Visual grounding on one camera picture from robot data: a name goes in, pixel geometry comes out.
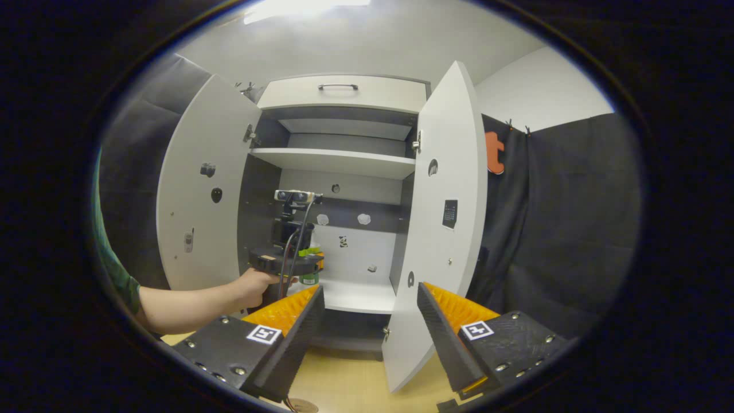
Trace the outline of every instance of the white object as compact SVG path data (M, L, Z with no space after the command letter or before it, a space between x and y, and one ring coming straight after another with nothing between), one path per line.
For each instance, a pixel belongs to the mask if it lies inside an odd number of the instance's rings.
M613 113L614 108L584 72L544 47L521 57L476 86L479 110L530 132Z
M316 222L319 225L329 225L329 217L326 214L318 214L316 216Z
M418 130L421 151L415 162L410 230L390 336L382 344L391 392L402 388L434 352L418 310L418 283L427 281L464 296L479 255L487 203L487 149L476 94L462 63L454 62L431 94L418 116ZM441 168L429 177L432 159ZM442 225L446 199L458 200L453 230ZM408 287L411 271L415 283Z
M236 88L212 76L191 101L176 126L161 168L156 229L163 268L172 290L226 284L239 274L237 217L249 143L242 142L261 111ZM202 162L217 173L200 175ZM215 204L211 190L222 189ZM184 234L195 230L196 245L184 253Z
M372 222L372 218L370 218L367 214L359 214L357 215L357 221L361 223L362 225L367 225L368 223Z
M357 89L330 85L357 85ZM346 106L418 113L425 103L425 83L381 76L321 75L270 82L258 107Z
M352 119L282 119L280 124L294 134L349 135L359 131L361 136L381 137L401 142L405 141L408 133L413 128L412 126L396 125L394 123L354 121Z
M253 149L250 153L282 169L350 173L389 179L404 179L415 170L414 159L363 152L265 148Z
M338 193L331 190L334 184L339 184ZM283 169L279 188L303 188L314 193L323 193L328 198L400 205L403 181L345 173Z
M374 276L374 273L367 272L366 267L364 272ZM344 274L326 269L319 273L319 285L324 287L324 306L327 309L369 314L390 314L393 311L395 292L387 277L380 283L356 284L342 281L342 275ZM306 288L309 286L293 284L288 289L288 295Z

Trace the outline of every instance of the green sleeve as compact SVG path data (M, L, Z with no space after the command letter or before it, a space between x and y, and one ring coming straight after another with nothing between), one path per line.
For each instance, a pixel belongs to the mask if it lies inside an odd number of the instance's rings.
M117 293L120 294L120 297L122 297L130 312L137 314L140 308L140 283L131 277L125 267L123 267L122 262L120 262L117 255L112 250L112 247L109 245L107 233L104 230L104 220L102 218L102 210L99 203L100 158L101 152L97 156L97 165L94 170L94 193L92 194L92 202L94 203L92 206L92 210L94 212L94 223L92 235L94 237L95 247L102 259L102 266L112 280L112 284L115 286Z

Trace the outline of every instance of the human arm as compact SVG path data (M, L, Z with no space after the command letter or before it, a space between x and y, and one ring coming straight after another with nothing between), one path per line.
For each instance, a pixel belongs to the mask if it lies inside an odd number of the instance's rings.
M269 284L279 277L250 268L241 277L203 290L172 291L140 287L136 320L148 331L182 334L198 330L215 317L259 306Z

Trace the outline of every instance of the wooden floor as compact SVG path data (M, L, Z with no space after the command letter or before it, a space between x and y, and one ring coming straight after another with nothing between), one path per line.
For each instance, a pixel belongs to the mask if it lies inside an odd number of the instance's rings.
M174 345L188 336L164 336L163 341ZM413 380L398 392L390 393L382 362L369 355L320 348L306 352L291 386L290 398L315 404L319 413L435 413L436 403L452 398L459 404L471 400L459 401L451 391L435 353Z

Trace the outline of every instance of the drawer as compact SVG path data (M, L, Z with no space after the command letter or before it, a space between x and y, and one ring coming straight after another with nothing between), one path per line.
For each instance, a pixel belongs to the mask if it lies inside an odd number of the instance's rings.
M418 113L426 103L426 89L423 82L381 76L303 76L270 82L258 106L261 109L368 107Z

